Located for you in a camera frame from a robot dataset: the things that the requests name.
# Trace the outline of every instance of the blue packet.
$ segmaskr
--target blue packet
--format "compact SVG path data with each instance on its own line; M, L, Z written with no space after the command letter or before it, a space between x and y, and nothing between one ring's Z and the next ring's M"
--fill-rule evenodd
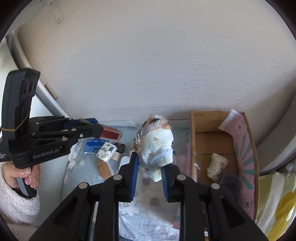
M85 145L84 154L97 154L105 142L110 141L90 137Z

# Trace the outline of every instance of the brown cardboard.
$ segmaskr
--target brown cardboard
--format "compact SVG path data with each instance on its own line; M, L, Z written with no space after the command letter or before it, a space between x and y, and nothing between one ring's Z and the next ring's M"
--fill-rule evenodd
M233 147L232 136L218 129L223 120L227 117L230 111L218 110L198 110L191 112L191 140L192 140L192 177L194 175L194 163L197 163L200 170L197 172L198 182L202 184L211 184L213 181L207 177L207 168L211 162L211 154L217 153L228 159L226 166L227 172L237 174L238 165ZM249 136L254 152L255 171L255 213L254 221L256 220L258 206L258 159L254 140L250 132L249 123L244 112L245 122L247 124Z

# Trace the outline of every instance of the dark gray fluffy object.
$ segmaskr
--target dark gray fluffy object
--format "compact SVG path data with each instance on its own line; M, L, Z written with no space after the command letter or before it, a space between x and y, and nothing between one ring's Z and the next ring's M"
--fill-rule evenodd
M241 191L241 183L234 173L223 173L217 182L227 191L234 199L237 199Z

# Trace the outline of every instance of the brown brush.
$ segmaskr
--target brown brush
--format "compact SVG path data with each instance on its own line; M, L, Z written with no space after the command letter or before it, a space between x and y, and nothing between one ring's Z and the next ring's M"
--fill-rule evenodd
M98 161L98 171L101 177L106 180L109 177L113 176L112 171L109 167L109 164L107 162L104 162L102 160Z

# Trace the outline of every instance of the white wall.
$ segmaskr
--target white wall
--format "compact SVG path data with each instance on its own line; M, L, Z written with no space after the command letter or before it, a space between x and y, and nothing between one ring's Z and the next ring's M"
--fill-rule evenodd
M295 92L296 41L265 0L58 0L21 45L72 117L142 124L150 113L246 111L259 142Z

